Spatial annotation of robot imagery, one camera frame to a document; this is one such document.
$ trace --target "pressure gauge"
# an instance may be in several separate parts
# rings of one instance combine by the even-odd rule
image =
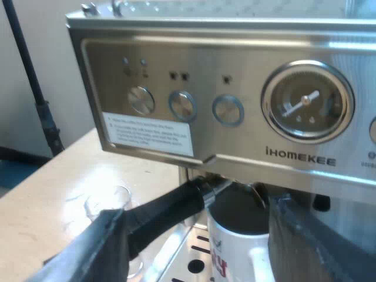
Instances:
[[[317,61],[297,61],[272,74],[263,90],[262,108],[279,134],[300,143],[320,143],[347,127],[354,97],[336,69]]]

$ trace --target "gauge needle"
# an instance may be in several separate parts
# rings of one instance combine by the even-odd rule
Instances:
[[[293,112],[295,112],[297,109],[300,109],[301,107],[303,106],[308,106],[311,104],[312,100],[316,99],[317,97],[319,97],[320,93],[318,90],[315,90],[314,92],[312,92],[311,94],[309,94],[308,96],[304,95],[300,102],[298,104],[296,104],[295,106],[293,106],[291,109],[289,109],[288,111],[286,111],[282,116],[284,118],[286,118],[287,116],[290,116]]]

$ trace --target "red lettering on mug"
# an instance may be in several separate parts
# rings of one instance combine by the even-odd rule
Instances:
[[[227,263],[221,259],[220,256],[218,256],[216,254],[216,252],[214,251],[214,249],[212,250],[212,262],[213,264],[215,265],[216,269],[218,270],[218,272],[221,274],[222,277],[226,277],[226,267],[227,267]]]

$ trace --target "drip tray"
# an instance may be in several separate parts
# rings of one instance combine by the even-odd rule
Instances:
[[[209,232],[201,224],[193,227],[179,224],[141,281],[214,281],[211,259]]]

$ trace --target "white sticker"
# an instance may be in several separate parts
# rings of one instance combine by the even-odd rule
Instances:
[[[110,142],[193,157],[189,124],[103,112]]]

